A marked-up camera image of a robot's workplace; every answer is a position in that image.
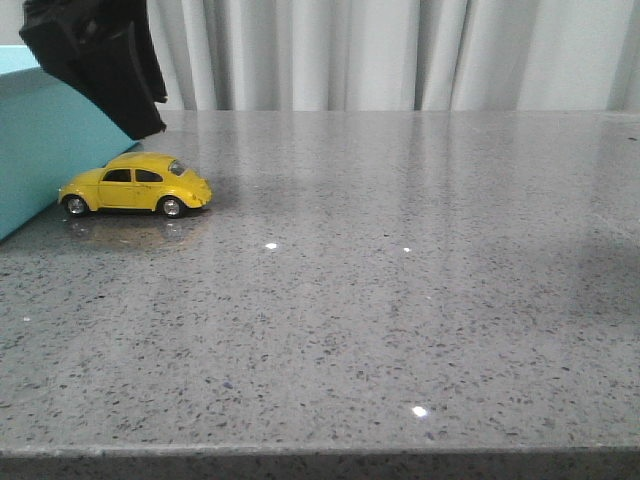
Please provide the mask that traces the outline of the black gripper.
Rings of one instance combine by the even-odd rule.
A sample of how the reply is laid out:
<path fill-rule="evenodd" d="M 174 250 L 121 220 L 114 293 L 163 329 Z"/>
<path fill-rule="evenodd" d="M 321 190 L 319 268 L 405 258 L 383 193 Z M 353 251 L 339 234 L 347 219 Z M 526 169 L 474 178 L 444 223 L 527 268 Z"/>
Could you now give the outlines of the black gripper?
<path fill-rule="evenodd" d="M 94 103 L 128 137 L 166 129 L 167 90 L 146 1 L 24 1 L 19 35 L 45 72 Z"/>

